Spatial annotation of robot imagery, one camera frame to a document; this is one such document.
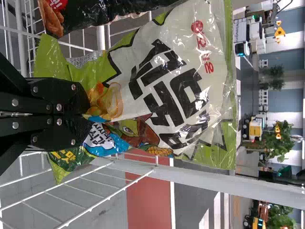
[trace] red floor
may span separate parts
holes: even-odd
[[[152,156],[141,150],[133,154]],[[154,163],[153,158],[125,155],[126,159]],[[160,165],[169,166],[169,158],[160,157]],[[136,179],[138,175],[126,173],[127,179]],[[127,216],[129,229],[170,229],[171,194],[170,182],[146,177],[137,185],[127,189]]]

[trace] black snack bag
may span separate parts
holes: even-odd
[[[177,0],[38,0],[47,33],[60,38],[73,30],[105,25],[123,17],[173,4]]]

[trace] cartoon character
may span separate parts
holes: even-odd
[[[160,139],[145,122],[151,116],[152,114],[148,114],[134,119],[107,123],[107,126],[110,131],[115,132],[121,139],[135,148],[140,148],[157,156],[168,156],[173,153],[173,150],[156,147]]]

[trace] bolt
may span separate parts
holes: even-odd
[[[17,130],[19,128],[19,123],[13,122],[12,127],[13,127],[14,130]]]
[[[62,105],[61,104],[57,104],[56,110],[61,111],[61,109],[62,109]]]
[[[57,119],[57,125],[61,125],[62,124],[62,119],[61,118],[59,118],[59,119]]]
[[[37,136],[35,136],[35,137],[33,137],[33,142],[37,142],[38,141],[38,137]]]
[[[34,91],[34,93],[37,93],[38,92],[38,87],[33,87],[33,91]]]
[[[18,105],[19,105],[19,102],[18,102],[17,99],[13,99],[13,100],[11,101],[11,104],[12,104],[13,106],[18,106]]]

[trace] snack bag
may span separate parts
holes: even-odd
[[[91,102],[83,116],[99,123],[83,146],[92,155],[105,156],[104,140],[110,137],[118,153],[135,147],[234,168],[231,15],[229,0],[189,0],[107,52],[67,60],[57,40],[43,35],[34,75],[82,84]]]
[[[41,18],[49,35],[60,38],[73,30],[111,23],[168,6],[177,0],[38,0]]]

